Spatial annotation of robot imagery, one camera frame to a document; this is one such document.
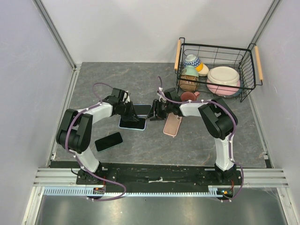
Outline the pink phone case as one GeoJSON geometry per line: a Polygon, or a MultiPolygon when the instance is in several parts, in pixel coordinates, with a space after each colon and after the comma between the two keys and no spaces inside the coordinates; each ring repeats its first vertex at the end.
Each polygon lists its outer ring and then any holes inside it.
{"type": "Polygon", "coordinates": [[[178,133],[182,117],[170,113],[167,117],[163,133],[171,137],[175,137],[178,133]]]}

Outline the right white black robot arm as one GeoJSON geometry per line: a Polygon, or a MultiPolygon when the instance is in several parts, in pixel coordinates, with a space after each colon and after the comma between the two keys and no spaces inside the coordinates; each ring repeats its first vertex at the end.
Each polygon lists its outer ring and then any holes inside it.
{"type": "Polygon", "coordinates": [[[164,120],[167,114],[179,117],[202,118],[209,134],[215,140],[216,162],[215,180],[226,184],[232,178],[235,169],[233,159],[233,137],[238,124],[237,117],[221,97],[211,100],[176,102],[164,98],[155,99],[147,115],[150,120],[164,120]]]}

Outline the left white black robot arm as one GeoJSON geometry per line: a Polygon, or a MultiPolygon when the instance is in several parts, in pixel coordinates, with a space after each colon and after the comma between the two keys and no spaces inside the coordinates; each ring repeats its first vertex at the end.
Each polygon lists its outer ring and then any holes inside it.
{"type": "Polygon", "coordinates": [[[67,109],[56,135],[57,144],[76,159],[92,184],[99,184],[103,179],[102,165],[90,149],[92,127],[100,120],[114,115],[120,115],[125,122],[142,123],[131,101],[112,104],[99,102],[81,110],[67,109]]]}

